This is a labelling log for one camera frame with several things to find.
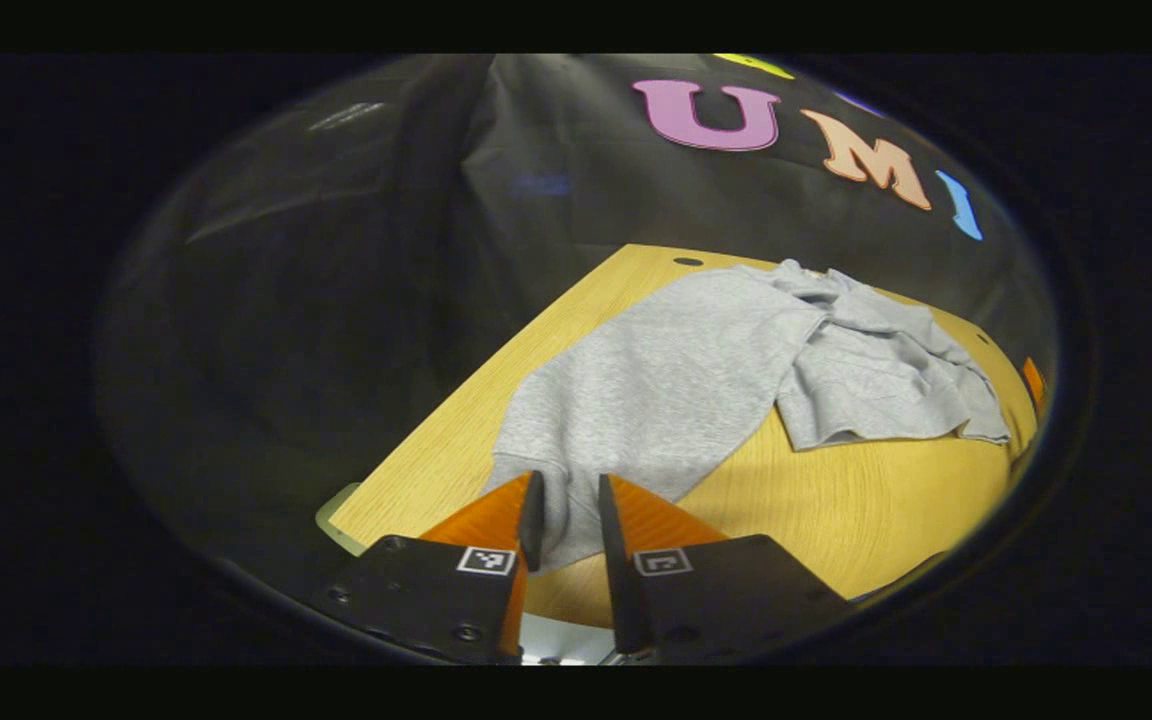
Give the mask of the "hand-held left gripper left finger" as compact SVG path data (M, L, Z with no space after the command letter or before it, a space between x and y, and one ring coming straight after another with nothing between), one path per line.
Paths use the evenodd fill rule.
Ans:
M314 609L397 650L516 665L529 574L539 569L545 482L522 473L419 537L371 544L314 593Z

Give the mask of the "black backdrop cloth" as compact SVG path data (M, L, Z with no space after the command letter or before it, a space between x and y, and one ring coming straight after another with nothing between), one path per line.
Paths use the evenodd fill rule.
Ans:
M311 514L627 243L791 258L1059 364L1032 225L979 162L812 70L702 54L407 56L200 159L129 242L97 419L147 506L285 593Z

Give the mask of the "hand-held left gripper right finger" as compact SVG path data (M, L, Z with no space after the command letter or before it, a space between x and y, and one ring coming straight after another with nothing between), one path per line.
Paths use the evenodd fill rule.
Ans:
M600 477L598 507L614 652L627 664L760 662L851 615L767 535L727 536L617 475Z

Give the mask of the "grey sweatshirt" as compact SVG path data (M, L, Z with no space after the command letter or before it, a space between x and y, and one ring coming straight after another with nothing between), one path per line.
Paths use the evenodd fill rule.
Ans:
M526 376L486 488L541 473L539 570L556 571L602 551L602 475L676 502L772 411L795 450L1011 439L995 386L929 306L786 260L681 276Z

